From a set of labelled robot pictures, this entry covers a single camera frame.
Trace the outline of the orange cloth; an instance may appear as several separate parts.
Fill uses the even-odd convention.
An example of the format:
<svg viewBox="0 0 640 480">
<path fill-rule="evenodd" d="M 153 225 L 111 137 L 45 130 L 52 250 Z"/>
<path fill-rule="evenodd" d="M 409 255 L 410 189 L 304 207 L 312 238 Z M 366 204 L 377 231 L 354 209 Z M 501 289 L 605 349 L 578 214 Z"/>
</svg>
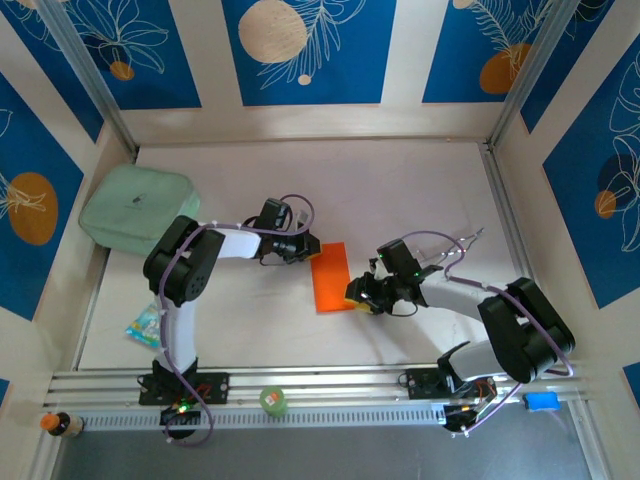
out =
<svg viewBox="0 0 640 480">
<path fill-rule="evenodd" d="M 355 308 L 345 298 L 351 277 L 343 242 L 321 245 L 321 252 L 311 258 L 311 276 L 316 312 L 329 314 Z"/>
</svg>

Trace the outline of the green can with orange label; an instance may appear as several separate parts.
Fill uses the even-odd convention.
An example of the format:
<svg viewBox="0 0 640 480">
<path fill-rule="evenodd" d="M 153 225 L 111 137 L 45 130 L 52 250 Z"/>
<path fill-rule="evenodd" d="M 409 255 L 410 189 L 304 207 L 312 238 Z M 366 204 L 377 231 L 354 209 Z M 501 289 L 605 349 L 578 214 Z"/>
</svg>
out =
<svg viewBox="0 0 640 480">
<path fill-rule="evenodd" d="M 283 390 L 278 386 L 265 387 L 260 393 L 259 401 L 261 408 L 274 418 L 280 418 L 287 413 L 287 400 Z"/>
</svg>

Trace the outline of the black controller board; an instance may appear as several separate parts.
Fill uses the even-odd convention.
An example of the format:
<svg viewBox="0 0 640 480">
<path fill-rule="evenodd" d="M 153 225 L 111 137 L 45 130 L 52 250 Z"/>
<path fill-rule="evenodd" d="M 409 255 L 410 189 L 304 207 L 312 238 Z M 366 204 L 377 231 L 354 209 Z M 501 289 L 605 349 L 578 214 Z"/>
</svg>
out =
<svg viewBox="0 0 640 480">
<path fill-rule="evenodd" d="M 453 434 L 460 434 L 476 423 L 478 412 L 473 405 L 445 405 L 444 428 Z"/>
<path fill-rule="evenodd" d="M 185 405 L 169 406 L 160 412 L 160 426 L 167 431 L 193 429 L 200 424 L 200 411 Z"/>
</svg>

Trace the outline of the mint green zip pouch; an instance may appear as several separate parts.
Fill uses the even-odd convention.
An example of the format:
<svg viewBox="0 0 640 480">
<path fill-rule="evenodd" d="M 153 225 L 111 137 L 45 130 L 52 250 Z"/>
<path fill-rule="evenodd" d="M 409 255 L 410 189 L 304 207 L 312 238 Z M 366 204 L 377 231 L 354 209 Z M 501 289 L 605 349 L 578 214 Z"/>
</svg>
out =
<svg viewBox="0 0 640 480">
<path fill-rule="evenodd" d="M 124 164 L 104 177 L 79 224 L 96 244 L 145 257 L 175 217 L 194 218 L 199 207 L 200 196 L 188 177 Z"/>
</svg>

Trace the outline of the blue and white snack packet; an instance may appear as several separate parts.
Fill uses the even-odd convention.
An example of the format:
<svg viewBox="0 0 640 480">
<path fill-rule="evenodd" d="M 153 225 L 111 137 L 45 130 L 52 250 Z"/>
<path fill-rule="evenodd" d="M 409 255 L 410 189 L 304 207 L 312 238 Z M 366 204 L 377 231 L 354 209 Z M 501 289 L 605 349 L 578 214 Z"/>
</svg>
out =
<svg viewBox="0 0 640 480">
<path fill-rule="evenodd" d="M 145 346 L 157 348 L 160 345 L 160 315 L 156 303 L 149 304 L 125 333 Z"/>
</svg>

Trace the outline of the blue box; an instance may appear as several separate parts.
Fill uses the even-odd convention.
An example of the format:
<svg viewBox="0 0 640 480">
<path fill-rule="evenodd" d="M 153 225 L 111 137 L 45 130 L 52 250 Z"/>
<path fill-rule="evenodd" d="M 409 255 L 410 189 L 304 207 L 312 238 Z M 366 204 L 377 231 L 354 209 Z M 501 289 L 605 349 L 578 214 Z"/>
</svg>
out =
<svg viewBox="0 0 640 480">
<path fill-rule="evenodd" d="M 554 392 L 530 392 L 522 396 L 524 406 L 529 412 L 559 411 L 561 403 Z"/>
</svg>

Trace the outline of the bottle with orange cap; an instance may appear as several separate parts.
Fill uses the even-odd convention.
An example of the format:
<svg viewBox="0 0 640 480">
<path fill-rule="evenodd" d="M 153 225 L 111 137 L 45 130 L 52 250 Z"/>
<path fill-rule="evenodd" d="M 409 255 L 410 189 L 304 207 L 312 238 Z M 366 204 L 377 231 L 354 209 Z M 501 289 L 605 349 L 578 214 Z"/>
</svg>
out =
<svg viewBox="0 0 640 480">
<path fill-rule="evenodd" d="M 84 421 L 66 412 L 46 413 L 40 420 L 40 427 L 54 437 L 74 437 L 83 432 Z"/>
</svg>

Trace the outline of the aluminium mounting rail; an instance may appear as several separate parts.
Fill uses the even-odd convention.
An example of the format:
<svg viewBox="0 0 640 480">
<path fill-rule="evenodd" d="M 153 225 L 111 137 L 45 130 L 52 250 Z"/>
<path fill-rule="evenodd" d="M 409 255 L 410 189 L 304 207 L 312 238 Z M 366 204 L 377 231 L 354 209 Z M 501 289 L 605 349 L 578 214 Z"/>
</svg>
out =
<svg viewBox="0 0 640 480">
<path fill-rule="evenodd" d="M 256 408 L 263 389 L 283 390 L 291 407 L 407 404 L 409 391 L 402 384 L 407 365 L 342 367 L 231 368 L 218 387 L 226 406 Z M 61 409 L 135 408 L 138 406 L 140 369 L 56 372 L 43 405 Z"/>
</svg>

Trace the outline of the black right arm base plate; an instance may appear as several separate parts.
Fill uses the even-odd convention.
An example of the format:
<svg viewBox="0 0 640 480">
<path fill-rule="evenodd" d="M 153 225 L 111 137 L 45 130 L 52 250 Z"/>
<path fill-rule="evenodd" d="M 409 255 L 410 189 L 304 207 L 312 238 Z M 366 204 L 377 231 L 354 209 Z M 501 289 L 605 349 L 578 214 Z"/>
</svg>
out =
<svg viewBox="0 0 640 480">
<path fill-rule="evenodd" d="M 407 369 L 404 377 L 404 386 L 411 400 L 492 400 L 497 396 L 487 377 L 464 382 L 436 368 Z"/>
</svg>

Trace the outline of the aluminium side rail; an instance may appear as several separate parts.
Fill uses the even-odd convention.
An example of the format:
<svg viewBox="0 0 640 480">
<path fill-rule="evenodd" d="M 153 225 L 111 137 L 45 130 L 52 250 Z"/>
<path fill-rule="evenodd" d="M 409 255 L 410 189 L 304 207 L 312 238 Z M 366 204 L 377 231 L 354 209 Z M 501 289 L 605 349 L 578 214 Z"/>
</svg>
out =
<svg viewBox="0 0 640 480">
<path fill-rule="evenodd" d="M 486 142 L 480 144 L 480 151 L 514 268 L 521 276 L 530 277 L 531 265 L 496 157 Z"/>
</svg>

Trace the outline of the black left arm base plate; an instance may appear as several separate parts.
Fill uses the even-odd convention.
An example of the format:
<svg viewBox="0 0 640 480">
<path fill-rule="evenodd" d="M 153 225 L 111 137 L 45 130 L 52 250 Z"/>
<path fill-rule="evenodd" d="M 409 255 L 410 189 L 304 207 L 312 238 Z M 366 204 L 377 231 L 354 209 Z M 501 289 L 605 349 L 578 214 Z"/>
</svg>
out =
<svg viewBox="0 0 640 480">
<path fill-rule="evenodd" d="M 185 374 L 185 379 L 208 405 L 227 403 L 230 376 L 226 372 Z M 170 386 L 163 386 L 152 374 L 140 375 L 137 383 L 140 387 L 139 404 L 169 406 L 186 401 L 196 404 L 193 393 L 175 377 L 170 378 Z"/>
</svg>

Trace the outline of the aluminium frame post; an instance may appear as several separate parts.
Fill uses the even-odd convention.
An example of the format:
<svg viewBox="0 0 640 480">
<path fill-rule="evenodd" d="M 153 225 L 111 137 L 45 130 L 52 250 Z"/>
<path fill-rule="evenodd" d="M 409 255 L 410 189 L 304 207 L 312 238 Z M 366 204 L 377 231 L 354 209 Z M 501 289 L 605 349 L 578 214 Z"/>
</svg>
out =
<svg viewBox="0 0 640 480">
<path fill-rule="evenodd" d="M 63 5 L 57 0 L 34 0 L 34 4 L 75 76 L 134 163 L 139 145 L 134 141 L 117 102 Z"/>
<path fill-rule="evenodd" d="M 495 153 L 506 137 L 511 124 L 520 114 L 522 106 L 531 94 L 549 58 L 581 0 L 553 0 L 548 17 L 542 23 L 539 33 L 506 96 L 500 115 L 486 139 L 490 153 Z"/>
</svg>

